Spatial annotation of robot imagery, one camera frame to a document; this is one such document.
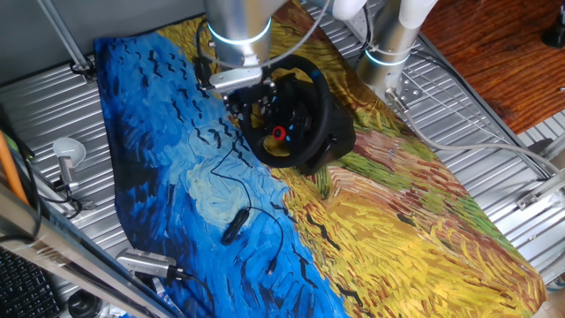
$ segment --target black cable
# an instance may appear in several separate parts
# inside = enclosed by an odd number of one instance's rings
[[[270,218],[273,219],[273,221],[275,221],[275,223],[279,226],[279,229],[281,229],[281,242],[279,243],[279,248],[276,250],[276,254],[275,257],[273,258],[273,260],[271,260],[271,263],[268,266],[268,274],[269,275],[273,275],[273,272],[275,271],[276,268],[276,262],[277,259],[279,258],[279,254],[281,253],[281,250],[283,249],[283,243],[284,243],[284,232],[283,232],[283,226],[281,225],[281,223],[279,222],[279,220],[276,219],[276,217],[274,217],[272,214],[268,213],[267,211],[265,211],[262,208],[255,208],[255,207],[251,207],[254,208],[260,212],[265,213],[266,215],[268,215]]]
[[[64,199],[64,200],[53,200],[53,199],[50,199],[50,198],[44,197],[44,196],[41,196],[41,198],[44,199],[47,202],[63,204],[63,203],[67,203],[67,202],[71,201],[72,192],[70,190],[67,190],[66,194],[67,194],[67,196],[66,196],[66,199]]]
[[[228,227],[228,229],[223,233],[222,235],[222,244],[224,245],[229,245],[231,244],[237,237],[237,234],[239,233],[239,230],[241,229],[241,227],[244,225],[244,223],[247,221],[247,219],[249,218],[249,210],[251,209],[256,209],[259,212],[263,212],[265,214],[267,214],[268,216],[270,216],[273,220],[275,220],[276,224],[279,226],[279,228],[281,229],[281,243],[279,244],[279,248],[276,251],[276,255],[275,257],[273,257],[273,259],[271,260],[271,262],[269,263],[269,266],[267,268],[267,272],[269,275],[272,275],[273,272],[275,271],[276,268],[276,263],[277,263],[277,259],[279,257],[279,253],[281,252],[281,249],[283,248],[283,242],[284,242],[284,231],[283,231],[283,227],[281,226],[281,224],[279,223],[279,221],[270,213],[268,213],[267,211],[265,211],[262,208],[255,208],[252,205],[252,201],[251,201],[251,195],[249,195],[249,191],[247,191],[247,186],[245,186],[245,183],[239,179],[236,178],[232,178],[232,177],[228,177],[228,176],[224,176],[221,175],[217,172],[215,172],[216,169],[218,169],[218,167],[220,167],[220,165],[222,165],[222,163],[228,158],[229,155],[231,155],[231,153],[236,149],[236,145],[237,142],[240,141],[244,136],[238,136],[236,138],[236,140],[233,142],[232,146],[231,146],[231,150],[228,152],[228,154],[222,158],[222,160],[220,160],[220,162],[214,167],[212,168],[212,170],[210,171],[211,174],[220,177],[220,178],[226,178],[228,180],[232,180],[235,182],[238,182],[245,190],[245,194],[247,195],[247,200],[249,201],[249,205],[246,208],[242,208],[240,209],[236,216],[234,217],[234,219],[231,221],[230,226]]]
[[[71,190],[67,190],[66,198],[64,200],[53,200],[53,199],[50,199],[50,198],[47,198],[47,197],[44,197],[44,196],[41,196],[41,198],[44,199],[47,202],[56,203],[56,204],[63,204],[63,203],[72,202],[75,212],[71,216],[67,216],[67,220],[72,220],[78,214],[80,214],[80,212],[82,212],[82,203],[80,203],[80,201],[72,198],[72,191]]]
[[[371,33],[373,32],[373,30],[371,30],[371,22],[369,22],[369,7],[367,6],[367,4],[363,5],[363,13],[365,14],[365,23],[367,24],[367,33],[365,35],[365,42],[363,43],[363,45],[361,46],[361,55],[363,56],[363,52],[369,48],[369,43],[371,42]]]
[[[2,109],[2,105],[0,105],[0,130],[18,145],[21,154],[26,155],[26,157],[35,157],[35,153],[32,149],[30,149],[12,129],[8,121],[8,115],[6,115],[6,112]]]
[[[80,267],[80,265],[76,264],[75,262],[69,262],[69,263],[65,264],[65,267],[67,269],[69,269],[73,275],[88,281],[90,284],[95,285],[96,287],[98,287],[101,290],[104,290],[109,295],[113,296],[114,298],[119,299],[120,301],[123,301],[124,303],[134,307],[135,309],[139,310],[141,313],[144,313],[144,314],[146,314],[146,315],[148,315],[152,318],[157,318],[157,316],[155,314],[153,314],[152,312],[150,312],[147,308],[136,303],[130,297],[125,296],[122,292],[118,291],[117,289],[115,289],[114,287],[109,285],[108,283],[103,282],[99,277],[94,276],[92,273],[86,271],[85,269]]]
[[[37,190],[37,184],[35,183],[35,177],[34,177],[34,171],[32,169],[31,164],[29,163],[29,160],[27,158],[25,158],[25,155],[22,154],[22,159],[24,160],[24,164],[26,166],[26,170],[27,170],[27,175],[29,176],[29,182],[31,185],[31,192],[32,195],[34,197],[33,200],[31,200],[31,195],[27,195],[28,196],[28,200],[30,202],[34,201],[35,202],[35,210],[37,211],[37,215],[35,218],[35,229],[34,229],[34,233],[32,234],[32,238],[35,240],[37,239],[37,235],[39,234],[39,230],[41,228],[41,200],[39,197],[39,192]]]
[[[207,23],[206,18],[202,19],[200,21],[200,23],[198,24],[198,27],[196,28],[196,38],[195,38],[195,45],[196,45],[196,52],[197,52],[197,56],[195,59],[195,68],[194,68],[194,74],[196,75],[196,79],[199,80],[201,82],[201,85],[206,88],[209,89],[211,88],[211,84],[210,84],[210,77],[212,76],[212,70],[210,69],[210,65],[212,64],[211,61],[209,61],[204,54],[202,54],[202,44],[200,43],[200,35],[202,33],[202,28],[204,27],[204,25]]]
[[[212,170],[210,171],[210,173],[212,173],[213,175],[215,175],[215,176],[217,176],[217,177],[220,177],[220,178],[227,178],[228,180],[238,182],[238,183],[244,188],[245,194],[247,195],[247,200],[249,201],[249,207],[251,207],[251,196],[249,195],[249,192],[247,191],[247,187],[245,186],[245,183],[244,183],[243,181],[238,180],[238,179],[236,179],[236,178],[232,178],[232,177],[228,177],[228,176],[223,176],[223,175],[221,175],[221,174],[219,174],[219,173],[217,173],[217,172],[214,172],[214,170],[218,169],[218,167],[220,167],[220,165],[222,165],[222,163],[228,158],[228,156],[231,155],[231,153],[236,149],[237,142],[238,142],[239,140],[241,140],[242,138],[244,138],[243,135],[241,135],[241,136],[239,136],[239,137],[236,138],[236,140],[233,142],[233,144],[232,144],[232,146],[231,146],[231,150],[228,152],[228,154],[227,154],[224,158],[222,158],[222,160],[220,160],[220,162],[219,162],[214,168],[212,168]]]
[[[0,238],[0,244],[6,243],[6,242],[11,242],[11,241],[14,241],[14,240],[22,241],[26,244],[34,243],[34,240],[31,239],[30,237],[26,236],[26,235],[6,235],[6,236],[2,236]]]
[[[71,198],[71,202],[74,203],[74,205],[76,206],[75,208],[75,212],[72,216],[68,216],[67,220],[72,220],[73,218],[75,218],[77,215],[80,214],[80,212],[82,212],[82,203],[80,203],[80,201]]]
[[[199,280],[198,278],[188,275],[184,272],[177,272],[177,276],[184,279],[184,280],[192,280],[196,283],[198,283],[200,286],[202,286],[204,288],[204,290],[206,291],[206,294],[208,296],[208,300],[210,300],[210,303],[212,304],[212,317],[215,317],[215,304],[214,304],[214,297],[212,296],[212,292],[210,291],[210,288],[208,288],[208,285],[204,282],[202,282],[201,280]]]

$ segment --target connector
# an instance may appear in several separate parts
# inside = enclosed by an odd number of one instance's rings
[[[405,114],[409,111],[406,103],[400,99],[400,96],[398,96],[393,88],[387,89],[387,91],[385,92],[385,97],[387,97],[387,100],[391,102],[393,106],[395,106],[398,112]]]
[[[271,276],[273,275],[273,272],[275,272],[276,269],[276,258],[274,258],[271,263],[268,265],[268,275]]]

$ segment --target keyboard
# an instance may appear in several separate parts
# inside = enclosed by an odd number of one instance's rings
[[[63,305],[54,287],[35,264],[0,247],[0,317],[58,317]]]

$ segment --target blue painted area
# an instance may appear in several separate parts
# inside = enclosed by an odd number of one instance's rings
[[[96,40],[94,50],[117,215],[132,245],[174,257],[180,268],[206,282],[218,317],[346,316],[343,299],[320,277],[285,214],[288,187],[271,177],[244,142],[217,171],[241,179],[253,206],[280,221],[284,244],[269,276],[281,232],[255,210],[232,245],[220,243],[247,199],[241,185],[210,170],[239,131],[222,101],[197,89],[181,49],[151,33]],[[188,316],[208,313],[209,300],[197,284],[165,284]]]

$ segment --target silver cylinder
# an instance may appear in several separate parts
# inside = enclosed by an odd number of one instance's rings
[[[382,99],[389,88],[400,88],[404,64],[421,26],[408,29],[399,20],[401,0],[388,0],[373,21],[371,47],[362,52],[357,75]]]
[[[262,0],[205,0],[215,53],[220,60],[243,65],[268,60],[272,12]]]
[[[61,18],[61,15],[55,5],[53,5],[51,0],[37,0],[37,2],[49,19],[49,22],[51,22],[53,28],[55,28],[56,33],[59,35],[59,38],[61,38],[64,46],[67,48],[67,51],[69,51],[74,63],[81,70],[88,70],[90,68],[90,64],[88,64],[84,55],[82,55],[77,42],[74,41],[71,31],[69,31],[69,28],[64,23],[64,20]]]

